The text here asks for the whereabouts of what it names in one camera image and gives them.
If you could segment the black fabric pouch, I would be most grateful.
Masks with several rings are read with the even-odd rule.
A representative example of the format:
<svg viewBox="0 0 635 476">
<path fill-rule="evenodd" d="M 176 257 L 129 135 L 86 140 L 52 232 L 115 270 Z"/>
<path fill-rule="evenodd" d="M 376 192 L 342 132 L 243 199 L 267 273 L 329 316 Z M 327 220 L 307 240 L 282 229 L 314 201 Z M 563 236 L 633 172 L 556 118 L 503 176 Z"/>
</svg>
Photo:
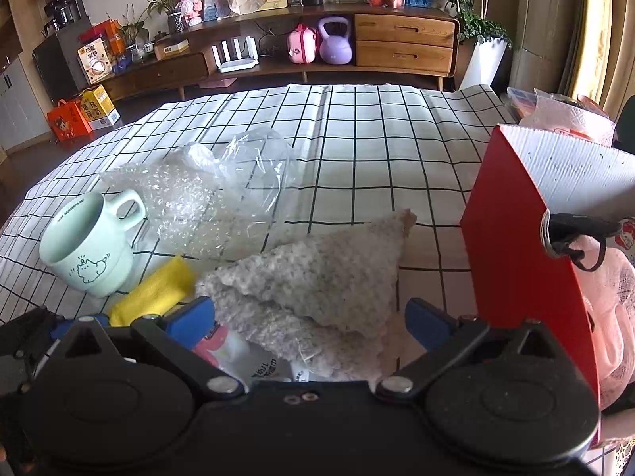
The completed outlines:
<svg viewBox="0 0 635 476">
<path fill-rule="evenodd" d="M 548 209 L 540 220 L 540 242 L 548 256 L 554 259 L 567 257 L 584 272 L 595 272 L 603 264 L 608 238 L 614 238 L 620 230 L 615 220 L 570 213 L 551 213 Z M 573 242 L 581 236 L 593 238 L 600 244 L 596 261 L 587 267 L 583 262 L 585 252 L 573 248 Z"/>
</svg>

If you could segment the yellow sponge cloth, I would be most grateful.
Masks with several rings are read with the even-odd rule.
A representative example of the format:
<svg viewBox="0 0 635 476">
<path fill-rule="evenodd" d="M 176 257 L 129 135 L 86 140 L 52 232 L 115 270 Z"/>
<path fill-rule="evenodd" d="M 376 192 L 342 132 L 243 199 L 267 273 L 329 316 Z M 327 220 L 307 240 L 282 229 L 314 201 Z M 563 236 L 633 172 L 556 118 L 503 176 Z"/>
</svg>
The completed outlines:
<svg viewBox="0 0 635 476">
<path fill-rule="evenodd" d="M 194 269 L 182 257 L 173 258 L 111 308 L 110 325 L 127 327 L 144 315 L 166 314 L 194 292 L 195 282 Z"/>
</svg>

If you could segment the black mini fridge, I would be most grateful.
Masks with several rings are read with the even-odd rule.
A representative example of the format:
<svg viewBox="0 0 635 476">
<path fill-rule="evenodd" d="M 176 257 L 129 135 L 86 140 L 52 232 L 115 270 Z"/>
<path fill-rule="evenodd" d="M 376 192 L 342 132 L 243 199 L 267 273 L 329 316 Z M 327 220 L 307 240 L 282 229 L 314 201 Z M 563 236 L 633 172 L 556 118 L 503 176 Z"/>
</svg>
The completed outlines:
<svg viewBox="0 0 635 476">
<path fill-rule="evenodd" d="M 32 52 L 35 66 L 50 101 L 69 100 L 88 86 L 86 74 L 77 51 L 82 47 L 80 36 L 92 28 L 88 17 L 73 21 L 59 30 L 44 27 L 45 39 Z"/>
</svg>

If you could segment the pink toy backpack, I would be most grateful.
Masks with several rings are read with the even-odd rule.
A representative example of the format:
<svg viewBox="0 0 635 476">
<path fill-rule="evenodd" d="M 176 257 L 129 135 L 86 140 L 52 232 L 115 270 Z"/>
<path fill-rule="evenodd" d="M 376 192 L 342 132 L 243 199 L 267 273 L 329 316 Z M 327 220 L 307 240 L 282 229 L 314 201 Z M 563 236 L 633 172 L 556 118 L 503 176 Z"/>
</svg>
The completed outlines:
<svg viewBox="0 0 635 476">
<path fill-rule="evenodd" d="M 295 65 L 309 65 L 319 53 L 319 36 L 316 29 L 303 23 L 290 32 L 286 39 L 287 54 Z"/>
</svg>

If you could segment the purple kettlebell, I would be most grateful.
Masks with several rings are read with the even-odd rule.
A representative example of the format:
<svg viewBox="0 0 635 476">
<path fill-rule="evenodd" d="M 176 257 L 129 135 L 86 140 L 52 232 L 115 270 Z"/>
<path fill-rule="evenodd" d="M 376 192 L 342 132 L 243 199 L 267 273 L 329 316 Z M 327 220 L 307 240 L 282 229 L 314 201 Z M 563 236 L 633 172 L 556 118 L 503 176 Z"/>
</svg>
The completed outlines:
<svg viewBox="0 0 635 476">
<path fill-rule="evenodd" d="M 346 31 L 343 35 L 330 35 L 327 25 L 345 25 Z M 351 26 L 346 17 L 343 16 L 326 16 L 319 20 L 317 24 L 322 42 L 319 47 L 319 55 L 323 62 L 328 65 L 347 65 L 353 57 L 352 47 L 350 44 Z"/>
</svg>

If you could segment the christmas print fabric bag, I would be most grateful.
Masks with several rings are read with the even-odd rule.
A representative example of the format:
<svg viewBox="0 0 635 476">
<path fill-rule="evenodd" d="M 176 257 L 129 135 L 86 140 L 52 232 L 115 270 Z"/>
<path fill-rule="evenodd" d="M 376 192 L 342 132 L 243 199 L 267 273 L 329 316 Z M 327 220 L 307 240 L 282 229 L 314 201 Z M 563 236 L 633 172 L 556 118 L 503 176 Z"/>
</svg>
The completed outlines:
<svg viewBox="0 0 635 476">
<path fill-rule="evenodd" d="M 619 221 L 619 230 L 611 239 L 611 247 L 621 250 L 629 262 L 635 265 L 635 219 L 633 217 Z"/>
</svg>

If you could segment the orange gift bag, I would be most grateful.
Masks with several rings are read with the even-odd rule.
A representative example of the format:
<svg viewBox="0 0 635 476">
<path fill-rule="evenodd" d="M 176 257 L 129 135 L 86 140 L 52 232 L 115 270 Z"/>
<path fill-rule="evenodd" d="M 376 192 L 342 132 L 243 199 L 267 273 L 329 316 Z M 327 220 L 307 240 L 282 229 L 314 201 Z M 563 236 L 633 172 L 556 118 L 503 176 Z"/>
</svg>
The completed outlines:
<svg viewBox="0 0 635 476">
<path fill-rule="evenodd" d="M 47 124 L 59 142 L 81 138 L 92 133 L 92 126 L 81 111 L 77 100 L 59 100 L 46 114 Z"/>
</svg>

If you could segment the red cardboard box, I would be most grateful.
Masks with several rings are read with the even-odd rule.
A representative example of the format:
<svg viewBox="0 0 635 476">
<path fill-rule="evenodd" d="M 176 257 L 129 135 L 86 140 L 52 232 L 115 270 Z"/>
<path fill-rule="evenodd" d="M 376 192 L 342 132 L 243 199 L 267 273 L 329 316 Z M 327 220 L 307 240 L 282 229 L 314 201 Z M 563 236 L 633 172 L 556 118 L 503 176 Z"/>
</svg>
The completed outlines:
<svg viewBox="0 0 635 476">
<path fill-rule="evenodd" d="M 633 155 L 558 132 L 494 129 L 461 228 L 479 314 L 496 328 L 544 323 L 589 383 L 600 405 L 591 319 L 577 268 L 540 242 L 540 220 L 570 213 L 634 218 Z M 603 409 L 602 441 L 634 435 L 634 382 Z"/>
</svg>

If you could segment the white fluffy knit cloth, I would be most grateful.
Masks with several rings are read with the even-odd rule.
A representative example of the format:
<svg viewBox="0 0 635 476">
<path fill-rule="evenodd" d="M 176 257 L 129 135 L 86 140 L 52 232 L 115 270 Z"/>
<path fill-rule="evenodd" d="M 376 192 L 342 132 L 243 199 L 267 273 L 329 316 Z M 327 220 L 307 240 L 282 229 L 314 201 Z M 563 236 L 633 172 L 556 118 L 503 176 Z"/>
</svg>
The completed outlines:
<svg viewBox="0 0 635 476">
<path fill-rule="evenodd" d="M 308 235 L 202 276 L 217 321 L 278 358 L 332 380 L 377 382 L 391 336 L 409 209 Z"/>
</svg>

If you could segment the white black checked tablecloth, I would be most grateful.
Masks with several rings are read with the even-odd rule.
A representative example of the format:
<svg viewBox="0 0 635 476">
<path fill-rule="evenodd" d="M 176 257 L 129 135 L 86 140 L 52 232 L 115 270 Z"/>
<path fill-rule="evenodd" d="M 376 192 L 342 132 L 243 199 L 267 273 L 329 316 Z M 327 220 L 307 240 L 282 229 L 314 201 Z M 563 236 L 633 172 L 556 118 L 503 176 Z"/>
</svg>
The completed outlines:
<svg viewBox="0 0 635 476">
<path fill-rule="evenodd" d="M 60 162 L 26 194 L 1 230 L 1 317 L 37 306 L 66 317 L 104 312 L 40 261 L 50 219 L 72 198 L 100 188 L 124 163 L 162 159 L 198 142 L 219 154 L 238 133 L 275 129 L 293 148 L 295 182 L 282 197 L 285 223 L 257 240 L 229 240 L 200 270 L 410 209 L 417 222 L 400 265 L 400 301 L 420 297 L 452 315 L 476 307 L 458 223 L 493 128 L 512 115 L 488 87 L 440 92 L 400 85 L 287 85 L 170 102 Z"/>
</svg>

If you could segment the coffee machine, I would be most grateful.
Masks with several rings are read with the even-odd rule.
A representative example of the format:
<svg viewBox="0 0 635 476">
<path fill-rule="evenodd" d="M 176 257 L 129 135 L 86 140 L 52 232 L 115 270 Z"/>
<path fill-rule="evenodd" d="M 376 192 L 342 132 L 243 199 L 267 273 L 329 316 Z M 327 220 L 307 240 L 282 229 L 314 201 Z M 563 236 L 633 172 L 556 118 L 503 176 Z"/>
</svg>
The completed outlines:
<svg viewBox="0 0 635 476">
<path fill-rule="evenodd" d="M 87 18 L 83 0 L 45 0 L 44 12 L 48 18 L 42 30 L 45 38 L 65 26 Z"/>
</svg>

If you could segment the green potted tree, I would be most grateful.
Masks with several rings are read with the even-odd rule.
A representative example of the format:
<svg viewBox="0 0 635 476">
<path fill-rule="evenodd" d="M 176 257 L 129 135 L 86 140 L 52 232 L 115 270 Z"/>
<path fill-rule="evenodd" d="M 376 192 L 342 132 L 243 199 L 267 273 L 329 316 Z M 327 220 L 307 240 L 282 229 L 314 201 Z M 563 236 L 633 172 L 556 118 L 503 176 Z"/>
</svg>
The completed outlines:
<svg viewBox="0 0 635 476">
<path fill-rule="evenodd" d="M 478 44 L 499 42 L 506 48 L 512 47 L 507 30 L 497 21 L 487 17 L 484 6 L 489 0 L 481 0 L 481 9 L 475 10 L 476 0 L 437 0 L 443 10 L 458 20 L 460 42 L 475 41 Z"/>
</svg>

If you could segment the white tall planter pot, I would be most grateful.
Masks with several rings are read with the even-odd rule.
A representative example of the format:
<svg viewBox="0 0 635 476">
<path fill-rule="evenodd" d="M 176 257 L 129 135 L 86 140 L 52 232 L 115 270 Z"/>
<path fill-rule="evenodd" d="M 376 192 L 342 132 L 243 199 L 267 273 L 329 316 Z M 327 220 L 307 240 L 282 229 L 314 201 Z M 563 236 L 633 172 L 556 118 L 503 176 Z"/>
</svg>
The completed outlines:
<svg viewBox="0 0 635 476">
<path fill-rule="evenodd" d="M 490 86 L 504 58 L 508 43 L 501 39 L 477 41 L 471 49 L 471 55 L 459 90 L 477 85 Z"/>
</svg>

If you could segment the white wifi router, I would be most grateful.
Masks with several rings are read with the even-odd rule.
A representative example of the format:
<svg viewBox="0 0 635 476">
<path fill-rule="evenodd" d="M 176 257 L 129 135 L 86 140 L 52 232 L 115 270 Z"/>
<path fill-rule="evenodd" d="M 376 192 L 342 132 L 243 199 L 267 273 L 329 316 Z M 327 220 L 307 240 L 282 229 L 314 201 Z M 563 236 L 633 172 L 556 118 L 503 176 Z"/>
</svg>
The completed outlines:
<svg viewBox="0 0 635 476">
<path fill-rule="evenodd" d="M 232 38 L 231 41 L 213 44 L 211 50 L 216 70 L 219 73 L 251 70 L 260 64 L 260 55 L 252 36 L 244 38 L 244 45 L 241 45 L 238 38 Z"/>
</svg>

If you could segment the mint green ceramic mug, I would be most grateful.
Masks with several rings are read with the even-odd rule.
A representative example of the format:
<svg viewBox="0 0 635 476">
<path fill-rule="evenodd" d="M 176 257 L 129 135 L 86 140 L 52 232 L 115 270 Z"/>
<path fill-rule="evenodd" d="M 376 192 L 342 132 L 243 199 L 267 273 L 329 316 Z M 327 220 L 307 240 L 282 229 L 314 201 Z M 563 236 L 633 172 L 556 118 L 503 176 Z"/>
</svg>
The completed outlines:
<svg viewBox="0 0 635 476">
<path fill-rule="evenodd" d="M 70 287 L 106 297 L 121 288 L 131 271 L 127 232 L 145 215 L 145 205 L 132 189 L 111 199 L 86 192 L 50 220 L 41 238 L 40 260 Z"/>
</svg>

